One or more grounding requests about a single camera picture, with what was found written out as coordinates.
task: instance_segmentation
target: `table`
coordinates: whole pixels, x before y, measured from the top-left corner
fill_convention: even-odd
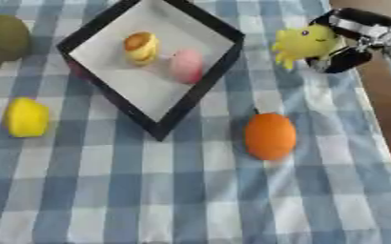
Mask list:
[[[277,67],[275,32],[302,27],[318,0],[198,0],[247,33],[244,53],[164,141],[70,75],[61,39],[115,1],[0,0],[25,20],[32,55],[0,70],[0,243],[391,244],[391,156],[355,71]],[[40,138],[11,138],[13,97],[50,107]],[[249,156],[255,106],[287,115],[294,152]]]

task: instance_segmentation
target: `yellow plush toy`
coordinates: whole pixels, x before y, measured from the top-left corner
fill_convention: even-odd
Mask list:
[[[273,51],[278,51],[276,63],[287,70],[294,67],[294,61],[307,57],[322,57],[338,44],[332,30],[321,25],[303,29],[279,30]]]
[[[49,109],[27,97],[16,98],[7,108],[5,124],[15,137],[41,136],[49,124]]]

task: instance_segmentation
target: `wooden surface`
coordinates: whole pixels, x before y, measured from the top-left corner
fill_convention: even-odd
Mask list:
[[[357,8],[391,16],[391,0],[330,1],[334,8]],[[373,61],[359,67],[359,71],[391,151],[391,73],[378,53]]]

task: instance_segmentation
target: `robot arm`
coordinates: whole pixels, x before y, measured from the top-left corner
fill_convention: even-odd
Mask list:
[[[357,41],[357,45],[333,51],[327,58],[306,58],[307,64],[316,71],[347,71],[370,61],[370,51],[381,51],[391,69],[390,17],[363,10],[340,9],[327,12],[313,24],[323,25],[337,35]]]

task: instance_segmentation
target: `black box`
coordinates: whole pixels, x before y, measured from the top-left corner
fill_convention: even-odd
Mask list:
[[[149,11],[155,12],[155,16],[151,16]],[[123,29],[123,33],[120,33],[122,36],[115,34],[118,28]],[[209,66],[204,70],[202,79],[192,86],[164,80],[160,80],[160,83],[163,82],[160,84],[151,79],[164,77],[157,78],[159,76],[151,72],[151,68],[132,70],[116,67],[116,64],[121,64],[116,59],[117,52],[121,55],[119,40],[145,29],[153,29],[162,35],[158,37],[160,44],[170,51],[188,43],[199,47],[203,59],[207,57],[206,66]],[[243,41],[244,34],[239,30],[186,0],[123,0],[65,38],[57,48],[72,72],[90,80],[121,111],[161,141],[237,61]],[[166,97],[177,100],[166,101],[169,99],[165,100]]]

